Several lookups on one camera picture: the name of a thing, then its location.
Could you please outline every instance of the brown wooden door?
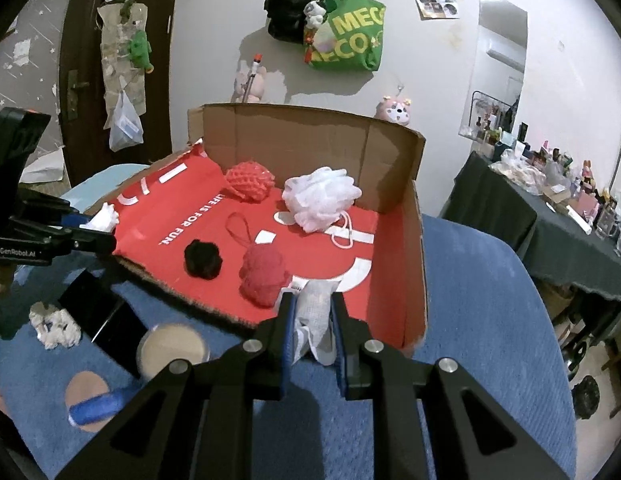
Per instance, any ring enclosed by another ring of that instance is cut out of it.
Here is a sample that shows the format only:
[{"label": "brown wooden door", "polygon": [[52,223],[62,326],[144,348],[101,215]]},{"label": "brown wooden door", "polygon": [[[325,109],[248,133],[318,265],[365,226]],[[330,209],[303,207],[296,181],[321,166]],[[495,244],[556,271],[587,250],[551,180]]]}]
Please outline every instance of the brown wooden door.
[{"label": "brown wooden door", "polygon": [[[136,0],[148,7],[146,33],[155,66],[145,78],[146,113],[142,116],[144,143],[113,153],[108,147],[109,130],[104,130],[104,80],[100,63],[101,31],[97,7],[104,0],[70,0],[63,27],[60,51],[60,125],[70,184],[76,186],[113,164],[150,164],[170,154],[168,71],[170,34],[175,0]],[[79,82],[88,82],[78,92],[78,118],[68,120],[68,72],[79,71]]]}]

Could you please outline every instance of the door handle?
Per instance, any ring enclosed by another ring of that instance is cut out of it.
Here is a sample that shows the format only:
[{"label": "door handle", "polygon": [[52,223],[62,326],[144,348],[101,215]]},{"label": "door handle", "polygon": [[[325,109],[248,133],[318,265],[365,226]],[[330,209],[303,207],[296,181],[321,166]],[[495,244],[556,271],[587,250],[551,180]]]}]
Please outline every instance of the door handle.
[{"label": "door handle", "polygon": [[66,118],[74,121],[78,118],[78,90],[88,88],[90,83],[79,81],[79,70],[68,71],[68,88],[66,90]]}]

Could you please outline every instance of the black fuzzy ball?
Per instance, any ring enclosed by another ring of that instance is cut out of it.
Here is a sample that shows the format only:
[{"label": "black fuzzy ball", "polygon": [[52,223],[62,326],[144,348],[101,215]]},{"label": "black fuzzy ball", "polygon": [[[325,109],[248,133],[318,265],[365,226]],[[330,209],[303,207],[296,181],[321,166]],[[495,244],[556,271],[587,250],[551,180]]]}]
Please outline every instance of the black fuzzy ball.
[{"label": "black fuzzy ball", "polygon": [[184,250],[188,274],[204,280],[217,278],[222,269],[220,249],[214,243],[193,240]]}]

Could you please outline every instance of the metal screw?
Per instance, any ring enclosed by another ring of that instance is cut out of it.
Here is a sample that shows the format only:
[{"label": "metal screw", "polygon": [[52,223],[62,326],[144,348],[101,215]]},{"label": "metal screw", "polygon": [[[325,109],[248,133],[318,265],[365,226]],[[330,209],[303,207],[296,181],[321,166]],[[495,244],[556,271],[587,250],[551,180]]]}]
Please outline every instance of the metal screw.
[{"label": "metal screw", "polygon": [[168,365],[170,373],[175,375],[183,374],[188,370],[188,361],[184,359],[175,359],[170,365]]},{"label": "metal screw", "polygon": [[455,359],[451,359],[450,357],[445,357],[440,359],[437,364],[444,372],[452,374],[457,370],[457,361]]},{"label": "metal screw", "polygon": [[244,344],[242,345],[242,348],[251,354],[259,352],[263,347],[264,345],[262,345],[262,342],[259,339],[249,339],[248,341],[244,341]]},{"label": "metal screw", "polygon": [[377,341],[377,339],[369,339],[366,343],[364,343],[364,348],[366,348],[371,354],[379,354],[379,352],[384,349],[384,343]]}]

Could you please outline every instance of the white wall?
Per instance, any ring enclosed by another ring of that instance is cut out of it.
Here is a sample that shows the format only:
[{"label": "white wall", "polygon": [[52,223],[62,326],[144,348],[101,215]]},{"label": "white wall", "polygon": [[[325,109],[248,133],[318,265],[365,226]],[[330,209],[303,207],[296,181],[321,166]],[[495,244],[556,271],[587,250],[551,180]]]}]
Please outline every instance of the white wall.
[{"label": "white wall", "polygon": [[[427,146],[417,180],[422,210],[437,215],[468,156],[457,136],[473,72],[478,0],[458,0],[459,20],[421,21],[414,0],[386,4],[382,65],[374,74],[321,73],[300,47],[270,38],[263,0],[177,0],[171,50],[174,148],[186,142],[186,110],[229,101],[236,70],[264,55],[265,100],[373,115],[399,83],[413,100],[411,127]],[[621,41],[593,0],[510,0],[528,12],[526,76],[518,122],[529,139],[553,137],[610,174],[621,130]],[[564,45],[558,49],[558,42]],[[550,120],[552,113],[561,117]]]},{"label": "white wall", "polygon": [[[500,44],[508,45],[508,47],[513,49],[513,52],[518,55],[517,60],[526,59],[526,49],[523,46],[500,36],[492,30],[488,30],[487,28],[481,26],[479,27],[477,53],[475,56],[475,70],[473,71],[473,76],[471,77],[471,85],[469,87],[469,95],[466,98],[466,105],[462,116],[462,124],[468,124],[469,122],[469,112],[471,111],[471,97],[473,96],[473,92],[484,92],[484,94],[488,94],[495,99],[499,99],[500,101],[512,105],[517,96],[512,98],[508,95],[508,78],[511,77],[520,82],[524,80],[523,73],[511,68],[497,59],[492,58],[486,53],[491,41],[494,43],[499,42]],[[473,122],[471,124],[475,124],[477,116],[472,117],[472,119]]]}]

